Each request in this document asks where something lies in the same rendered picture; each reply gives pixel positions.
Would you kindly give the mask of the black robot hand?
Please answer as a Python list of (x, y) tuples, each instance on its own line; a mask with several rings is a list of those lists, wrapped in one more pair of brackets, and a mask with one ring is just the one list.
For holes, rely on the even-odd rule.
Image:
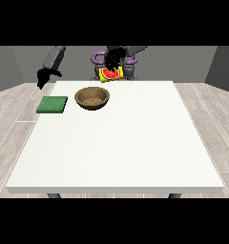
[(118, 69), (120, 65), (120, 60), (126, 57), (126, 49), (120, 46), (108, 46), (106, 57), (105, 57), (105, 66), (109, 71), (114, 71)]
[(56, 70), (52, 70), (52, 69), (46, 69), (46, 68), (43, 68), (43, 69), (40, 69), (38, 72), (37, 72), (37, 87), (42, 90), (43, 87), (50, 81), (50, 77), (52, 75), (56, 75), (58, 77), (61, 77), (62, 74), (60, 71), (56, 71)]

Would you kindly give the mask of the yellow cup with melon print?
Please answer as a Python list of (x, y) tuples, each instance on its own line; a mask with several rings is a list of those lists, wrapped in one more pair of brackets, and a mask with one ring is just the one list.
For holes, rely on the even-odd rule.
[(121, 67), (118, 67), (114, 71), (109, 71), (107, 68), (100, 68), (99, 78), (102, 83), (119, 80), (123, 78), (123, 70)]

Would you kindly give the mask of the green square pad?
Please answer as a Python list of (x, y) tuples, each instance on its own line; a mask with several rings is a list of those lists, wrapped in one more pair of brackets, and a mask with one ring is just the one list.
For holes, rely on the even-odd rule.
[(37, 109), (37, 113), (62, 113), (68, 101), (67, 96), (44, 96)]

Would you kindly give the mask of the brown wooden bowl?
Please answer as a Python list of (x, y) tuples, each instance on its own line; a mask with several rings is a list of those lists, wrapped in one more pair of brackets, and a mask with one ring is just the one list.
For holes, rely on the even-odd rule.
[(88, 111), (96, 111), (103, 108), (109, 99), (110, 93), (100, 87), (86, 87), (74, 95), (75, 102)]

